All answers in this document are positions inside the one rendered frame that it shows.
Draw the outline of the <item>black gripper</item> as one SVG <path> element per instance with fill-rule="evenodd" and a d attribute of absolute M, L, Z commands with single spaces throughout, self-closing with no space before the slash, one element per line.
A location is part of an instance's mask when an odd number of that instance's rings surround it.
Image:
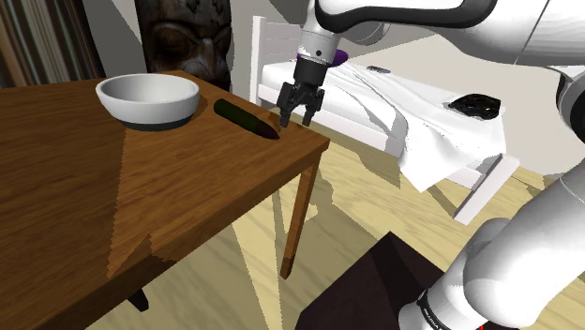
<path fill-rule="evenodd" d="M 285 82 L 280 89 L 277 106 L 279 107 L 279 125 L 288 126 L 295 104 L 305 104 L 306 111 L 302 124 L 308 127 L 313 116 L 323 104 L 324 91 L 322 90 L 328 66 L 312 60 L 298 58 L 294 71 L 294 83 Z"/>

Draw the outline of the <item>white bed with white sheet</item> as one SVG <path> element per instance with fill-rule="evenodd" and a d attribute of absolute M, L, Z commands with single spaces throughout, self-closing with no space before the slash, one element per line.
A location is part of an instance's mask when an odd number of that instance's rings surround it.
<path fill-rule="evenodd" d="M 470 223 L 518 168 L 507 155 L 503 118 L 450 108 L 458 94 L 346 62 L 328 70 L 312 120 L 392 155 L 419 191 L 448 179 L 470 193 L 454 213 Z"/>

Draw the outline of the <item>dark carved wooden mask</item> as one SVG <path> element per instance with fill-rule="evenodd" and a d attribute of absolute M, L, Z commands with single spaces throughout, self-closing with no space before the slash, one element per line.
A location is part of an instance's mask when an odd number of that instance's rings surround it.
<path fill-rule="evenodd" d="M 230 0 L 134 0 L 146 69 L 182 70 L 223 90 L 231 87 Z"/>

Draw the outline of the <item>white bowl with dark base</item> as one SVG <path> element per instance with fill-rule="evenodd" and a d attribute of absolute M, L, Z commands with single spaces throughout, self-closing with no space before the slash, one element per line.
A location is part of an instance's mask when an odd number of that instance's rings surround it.
<path fill-rule="evenodd" d="M 180 128 L 196 112 L 200 87 L 192 80 L 157 73 L 121 75 L 96 86 L 100 103 L 127 128 L 163 131 Z"/>

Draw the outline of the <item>dark robot stand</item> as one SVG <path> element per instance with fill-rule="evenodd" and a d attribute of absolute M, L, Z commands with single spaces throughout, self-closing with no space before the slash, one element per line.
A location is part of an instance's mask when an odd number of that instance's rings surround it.
<path fill-rule="evenodd" d="M 300 313 L 294 330 L 403 330 L 418 321 L 456 330 L 431 293 L 442 275 L 390 232 Z"/>

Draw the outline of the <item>brown wooden table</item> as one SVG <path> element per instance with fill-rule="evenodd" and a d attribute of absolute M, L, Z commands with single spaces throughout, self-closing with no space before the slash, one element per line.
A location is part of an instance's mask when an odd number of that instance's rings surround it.
<path fill-rule="evenodd" d="M 208 82 L 184 126 L 123 127 L 93 80 L 0 90 L 0 330 L 84 330 L 293 179 L 290 269 L 329 141 L 292 123 L 276 140 L 215 114 Z"/>

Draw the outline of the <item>striped curtain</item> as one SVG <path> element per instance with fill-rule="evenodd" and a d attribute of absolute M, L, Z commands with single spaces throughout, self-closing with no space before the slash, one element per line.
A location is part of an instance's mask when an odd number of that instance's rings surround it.
<path fill-rule="evenodd" d="M 104 76 L 83 0 L 0 0 L 0 89 Z"/>

